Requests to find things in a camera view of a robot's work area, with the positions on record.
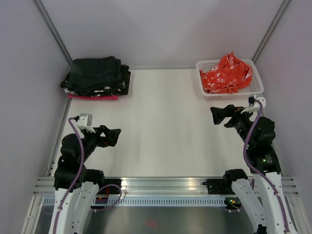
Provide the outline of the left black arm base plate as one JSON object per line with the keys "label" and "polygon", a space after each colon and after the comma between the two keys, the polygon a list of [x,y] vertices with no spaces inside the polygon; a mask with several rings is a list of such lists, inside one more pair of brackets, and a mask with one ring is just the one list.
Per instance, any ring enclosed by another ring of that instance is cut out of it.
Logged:
{"label": "left black arm base plate", "polygon": [[104,181],[104,184],[100,186],[100,191],[97,193],[97,196],[100,199],[108,198],[110,195],[120,195],[120,189],[122,180],[119,178],[107,178]]}

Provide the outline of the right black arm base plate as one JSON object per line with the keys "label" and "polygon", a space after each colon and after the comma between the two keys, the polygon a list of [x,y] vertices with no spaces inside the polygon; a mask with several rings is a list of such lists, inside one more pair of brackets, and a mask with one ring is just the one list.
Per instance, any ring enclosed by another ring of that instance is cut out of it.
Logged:
{"label": "right black arm base plate", "polygon": [[223,179],[207,179],[202,185],[207,188],[209,195],[234,195],[234,192],[226,187]]}

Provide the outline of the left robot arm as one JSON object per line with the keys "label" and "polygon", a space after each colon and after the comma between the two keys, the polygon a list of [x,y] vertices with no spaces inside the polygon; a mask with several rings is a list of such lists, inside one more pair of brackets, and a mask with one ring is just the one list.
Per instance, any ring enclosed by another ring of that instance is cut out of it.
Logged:
{"label": "left robot arm", "polygon": [[61,141],[61,155],[54,173],[54,210],[49,228],[51,234],[81,234],[92,203],[104,192],[122,195],[121,181],[106,181],[103,171],[84,165],[97,148],[114,147],[121,129],[104,125],[66,135]]}

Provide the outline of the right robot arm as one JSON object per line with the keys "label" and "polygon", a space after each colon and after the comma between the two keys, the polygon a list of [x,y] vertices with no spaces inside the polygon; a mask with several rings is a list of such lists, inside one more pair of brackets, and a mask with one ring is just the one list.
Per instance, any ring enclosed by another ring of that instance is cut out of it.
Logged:
{"label": "right robot arm", "polygon": [[[251,121],[254,107],[259,107],[259,110],[255,120]],[[228,105],[210,108],[215,125],[229,118],[224,126],[235,128],[243,140],[243,158],[253,175],[249,181],[244,170],[227,170],[222,187],[238,197],[255,234],[295,234],[297,230],[282,188],[280,164],[272,146],[276,136],[275,122],[261,115],[263,105],[259,100],[254,107]]]}

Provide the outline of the orange white tie-dye trousers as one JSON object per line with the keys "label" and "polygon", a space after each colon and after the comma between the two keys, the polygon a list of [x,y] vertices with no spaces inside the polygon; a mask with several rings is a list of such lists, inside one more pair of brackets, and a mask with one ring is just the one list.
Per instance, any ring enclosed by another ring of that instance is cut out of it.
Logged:
{"label": "orange white tie-dye trousers", "polygon": [[235,94],[250,85],[252,68],[233,52],[222,57],[210,71],[199,70],[203,90],[207,94]]}

